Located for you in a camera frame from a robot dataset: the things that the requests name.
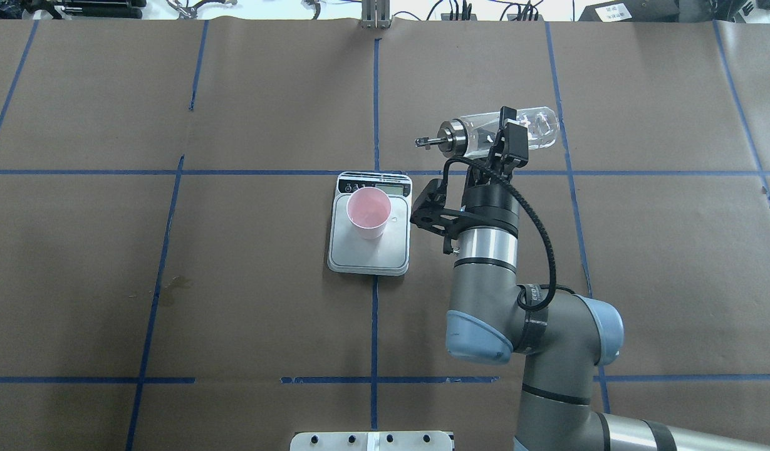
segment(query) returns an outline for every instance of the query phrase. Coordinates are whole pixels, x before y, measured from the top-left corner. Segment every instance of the white label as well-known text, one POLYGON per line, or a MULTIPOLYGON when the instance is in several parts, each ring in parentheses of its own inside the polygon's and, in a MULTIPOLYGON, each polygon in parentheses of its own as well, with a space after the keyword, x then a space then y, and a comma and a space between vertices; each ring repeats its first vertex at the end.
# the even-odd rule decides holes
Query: white label
POLYGON ((627 9, 627 6, 623 3, 602 6, 602 8, 596 8, 595 11, 599 14, 599 18, 602 19, 602 22, 618 22, 619 20, 625 20, 625 18, 633 18, 627 9))

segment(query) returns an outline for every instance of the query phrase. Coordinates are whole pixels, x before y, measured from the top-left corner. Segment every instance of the light blue cap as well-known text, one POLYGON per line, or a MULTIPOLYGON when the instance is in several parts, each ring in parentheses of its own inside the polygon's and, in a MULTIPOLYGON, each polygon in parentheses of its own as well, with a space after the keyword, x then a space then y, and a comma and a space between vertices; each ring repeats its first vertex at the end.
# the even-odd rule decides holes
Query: light blue cap
POLYGON ((445 348, 454 358, 474 363, 504 365, 513 345, 488 323, 462 311, 445 314, 445 348))
POLYGON ((619 356, 619 349, 625 343, 625 325, 622 316, 614 306, 608 303, 586 298, 579 294, 576 296, 588 306, 588 310, 591 311, 591 316, 596 322, 596 330, 599 331, 602 354, 596 364, 600 366, 610 365, 619 356))

